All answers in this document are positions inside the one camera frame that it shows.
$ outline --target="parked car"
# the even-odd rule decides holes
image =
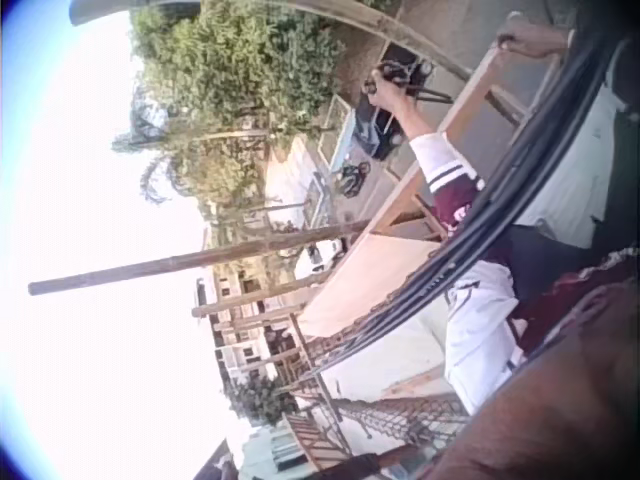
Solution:
[[[420,60],[409,50],[391,44],[382,56],[382,62],[393,61],[407,67],[409,85],[422,86],[431,74],[433,65]],[[398,121],[386,110],[369,103],[366,94],[360,94],[355,110],[354,138],[360,147],[373,159],[383,161],[404,140]]]
[[[323,240],[306,246],[296,263],[296,279],[331,270],[346,253],[346,247],[346,240],[342,238]]]

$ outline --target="hand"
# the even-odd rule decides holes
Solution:
[[[521,13],[513,12],[498,32],[498,45],[527,57],[543,58],[567,49],[569,32],[565,29],[533,24]]]
[[[371,78],[376,84],[376,93],[369,95],[371,105],[395,115],[400,108],[409,102],[409,97],[405,95],[404,89],[382,78],[380,70],[375,69],[371,73]]]

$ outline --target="white shirt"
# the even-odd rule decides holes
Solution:
[[[453,233],[477,194],[477,174],[442,134],[411,142],[434,195],[438,217]],[[507,323],[518,304],[509,269],[478,261],[447,292],[445,378],[469,414],[511,375],[522,351]]]

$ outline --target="scooter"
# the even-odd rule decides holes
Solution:
[[[357,196],[370,172],[369,162],[360,162],[357,166],[345,165],[338,174],[338,191],[347,198]]]

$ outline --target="sleeve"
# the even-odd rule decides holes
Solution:
[[[411,148],[434,196],[438,219],[451,235],[476,198],[481,180],[444,134],[417,137]]]

